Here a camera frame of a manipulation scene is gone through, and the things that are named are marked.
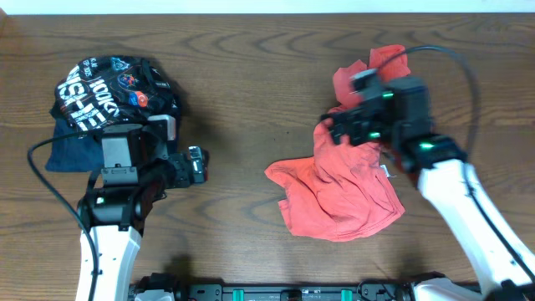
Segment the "orange red t-shirt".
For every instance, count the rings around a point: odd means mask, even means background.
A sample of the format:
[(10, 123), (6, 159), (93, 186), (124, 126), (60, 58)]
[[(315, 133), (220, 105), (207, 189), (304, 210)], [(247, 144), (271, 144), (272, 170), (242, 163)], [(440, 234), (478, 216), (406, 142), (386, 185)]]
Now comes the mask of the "orange red t-shirt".
[(405, 212), (380, 165), (380, 146), (351, 146), (347, 140), (336, 145), (324, 121), (314, 128), (312, 156), (275, 161), (264, 173), (284, 189), (278, 207), (297, 237), (331, 242), (370, 237)]

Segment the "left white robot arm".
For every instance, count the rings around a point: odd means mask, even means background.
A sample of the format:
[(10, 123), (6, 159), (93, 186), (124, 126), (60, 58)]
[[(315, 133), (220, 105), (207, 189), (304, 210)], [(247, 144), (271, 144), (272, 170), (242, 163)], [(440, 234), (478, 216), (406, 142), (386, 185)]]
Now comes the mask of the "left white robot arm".
[(155, 202), (170, 189), (206, 182), (208, 154), (198, 146), (171, 154), (174, 125), (112, 125), (101, 144), (104, 165), (92, 172), (78, 204), (80, 238), (78, 300), (180, 300), (186, 295), (170, 274), (152, 273), (130, 282)]

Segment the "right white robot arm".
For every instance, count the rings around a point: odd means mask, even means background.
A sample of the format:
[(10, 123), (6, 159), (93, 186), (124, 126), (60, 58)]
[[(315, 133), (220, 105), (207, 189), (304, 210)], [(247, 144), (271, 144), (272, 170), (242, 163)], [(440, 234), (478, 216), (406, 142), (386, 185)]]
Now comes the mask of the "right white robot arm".
[(335, 144), (378, 142), (412, 176), (420, 194), (441, 214), (466, 254), (478, 290), (445, 276), (416, 280), (401, 300), (532, 300), (534, 255), (497, 210), (466, 153), (435, 133), (429, 92), (416, 77), (383, 82), (377, 69), (350, 77), (362, 100), (353, 109), (326, 114)]

